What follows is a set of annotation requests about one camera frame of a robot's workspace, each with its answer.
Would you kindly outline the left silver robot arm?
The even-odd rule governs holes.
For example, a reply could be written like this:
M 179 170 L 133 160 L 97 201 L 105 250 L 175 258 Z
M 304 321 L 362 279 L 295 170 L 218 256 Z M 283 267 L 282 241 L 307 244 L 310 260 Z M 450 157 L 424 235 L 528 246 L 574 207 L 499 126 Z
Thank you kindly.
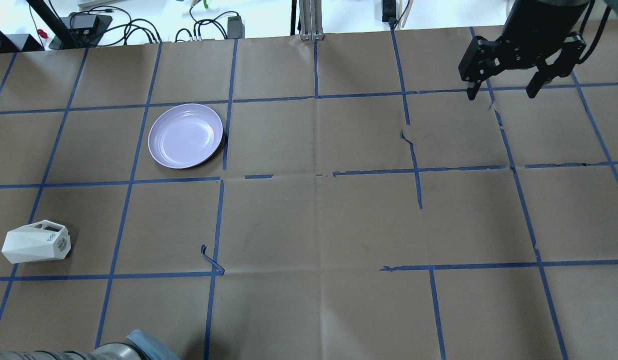
M 141 329 L 133 330 L 122 342 L 108 342 L 92 351 L 0 350 L 0 360 L 179 360 L 164 342 Z

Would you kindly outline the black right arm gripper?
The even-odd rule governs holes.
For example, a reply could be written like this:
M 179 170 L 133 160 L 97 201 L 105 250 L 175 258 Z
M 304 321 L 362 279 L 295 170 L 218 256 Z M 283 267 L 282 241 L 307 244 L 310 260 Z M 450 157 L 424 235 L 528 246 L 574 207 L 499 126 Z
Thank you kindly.
M 460 60 L 467 98 L 475 100 L 479 83 L 507 70 L 536 69 L 526 85 L 531 100 L 554 78 L 568 76 L 587 45 L 574 28 L 588 4 L 587 0 L 515 0 L 501 35 L 494 41 L 473 37 Z

